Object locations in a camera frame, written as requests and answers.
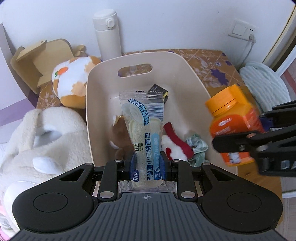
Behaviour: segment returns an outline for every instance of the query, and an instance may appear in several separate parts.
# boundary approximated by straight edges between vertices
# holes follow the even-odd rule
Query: orange jar
[[[237,85],[220,91],[205,105],[214,117],[210,126],[212,137],[254,130],[264,132],[255,108]],[[254,161],[249,152],[221,153],[221,155],[228,166],[238,166]]]

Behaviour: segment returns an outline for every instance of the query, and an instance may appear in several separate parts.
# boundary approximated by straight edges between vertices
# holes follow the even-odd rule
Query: wall outlet
[[[235,19],[231,24],[228,35],[237,39],[249,41],[250,34],[254,34],[256,27],[245,21]]]

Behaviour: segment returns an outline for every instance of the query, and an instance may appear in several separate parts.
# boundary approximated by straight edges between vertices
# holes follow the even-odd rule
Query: barcode
[[[146,104],[146,110],[150,118],[158,118],[163,121],[163,108],[164,103],[150,103]]]

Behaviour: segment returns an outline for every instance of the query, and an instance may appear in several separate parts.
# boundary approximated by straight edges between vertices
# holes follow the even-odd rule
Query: patterned tablecloth
[[[181,55],[198,75],[211,96],[214,96],[227,86],[237,84],[240,86],[247,99],[256,106],[249,89],[244,84],[235,67],[222,51],[202,49],[165,49],[148,50],[143,52],[149,51],[172,51]],[[120,75],[127,76],[145,73],[148,72],[150,68],[151,66],[148,64],[143,64],[137,67],[128,67],[125,68]],[[61,102],[52,91],[52,82],[43,85],[40,89],[37,108],[45,109],[60,105]],[[85,110],[79,110],[78,112],[85,118]],[[278,177],[260,176],[257,172],[257,166],[255,163],[239,166],[238,175],[271,190],[281,198],[280,179]]]

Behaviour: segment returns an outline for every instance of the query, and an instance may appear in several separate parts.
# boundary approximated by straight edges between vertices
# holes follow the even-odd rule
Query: water bottle
[[[104,9],[93,16],[96,38],[103,61],[121,56],[117,14],[114,9]]]

